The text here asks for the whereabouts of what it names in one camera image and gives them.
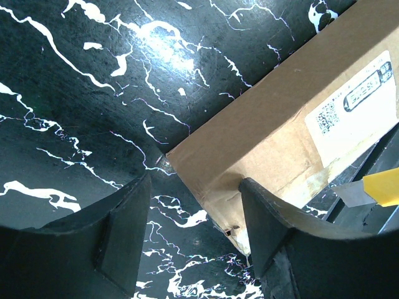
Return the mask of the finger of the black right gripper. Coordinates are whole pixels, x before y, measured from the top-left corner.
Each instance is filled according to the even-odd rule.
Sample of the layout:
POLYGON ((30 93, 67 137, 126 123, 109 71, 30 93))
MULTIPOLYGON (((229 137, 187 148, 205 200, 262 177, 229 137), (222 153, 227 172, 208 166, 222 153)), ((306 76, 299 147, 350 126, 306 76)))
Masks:
POLYGON ((398 128, 377 143, 351 182, 332 190, 338 201, 327 221, 371 234, 398 230, 398 128))

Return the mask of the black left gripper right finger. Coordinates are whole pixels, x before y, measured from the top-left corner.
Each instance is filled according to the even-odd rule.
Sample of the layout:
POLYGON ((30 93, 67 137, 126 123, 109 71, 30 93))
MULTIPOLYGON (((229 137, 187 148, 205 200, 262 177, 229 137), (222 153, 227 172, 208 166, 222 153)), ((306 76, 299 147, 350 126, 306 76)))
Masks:
POLYGON ((255 276, 265 298, 397 298, 398 231, 324 221, 251 178, 239 184, 255 276))

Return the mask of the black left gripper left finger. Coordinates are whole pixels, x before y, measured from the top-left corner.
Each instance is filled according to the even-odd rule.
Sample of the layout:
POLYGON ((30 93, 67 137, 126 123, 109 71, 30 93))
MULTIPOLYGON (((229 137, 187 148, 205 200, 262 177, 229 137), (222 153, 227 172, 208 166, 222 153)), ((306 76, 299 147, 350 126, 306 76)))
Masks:
POLYGON ((35 229, 1 227, 2 298, 131 298, 151 178, 35 229))

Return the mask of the yellow utility knife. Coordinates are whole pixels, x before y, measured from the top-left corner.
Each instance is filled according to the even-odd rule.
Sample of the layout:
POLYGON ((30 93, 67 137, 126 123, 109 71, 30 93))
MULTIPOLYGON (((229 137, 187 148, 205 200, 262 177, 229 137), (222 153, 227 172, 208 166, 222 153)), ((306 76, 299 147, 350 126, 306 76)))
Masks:
POLYGON ((398 168, 364 176, 359 181, 332 188, 348 207, 398 205, 398 168))

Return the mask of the brown cardboard express box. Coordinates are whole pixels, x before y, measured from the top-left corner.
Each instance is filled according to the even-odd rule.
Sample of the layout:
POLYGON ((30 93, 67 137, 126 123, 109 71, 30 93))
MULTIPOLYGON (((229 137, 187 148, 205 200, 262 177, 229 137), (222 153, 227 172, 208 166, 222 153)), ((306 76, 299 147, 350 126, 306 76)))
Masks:
POLYGON ((397 123, 398 2, 358 1, 167 158, 249 255, 243 178, 304 207, 397 123))

